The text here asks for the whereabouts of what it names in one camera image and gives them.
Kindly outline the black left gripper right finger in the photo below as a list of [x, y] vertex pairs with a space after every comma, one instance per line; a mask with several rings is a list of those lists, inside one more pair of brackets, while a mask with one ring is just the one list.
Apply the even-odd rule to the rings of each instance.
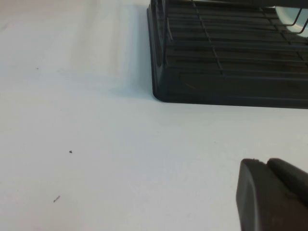
[[308, 206], [308, 173], [278, 158], [271, 158], [267, 166], [293, 192], [305, 206]]

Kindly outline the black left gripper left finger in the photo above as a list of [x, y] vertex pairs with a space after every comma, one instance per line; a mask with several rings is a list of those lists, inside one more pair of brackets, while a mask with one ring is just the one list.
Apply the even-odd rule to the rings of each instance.
[[308, 229], [308, 206], [256, 159], [241, 161], [236, 204], [243, 231]]

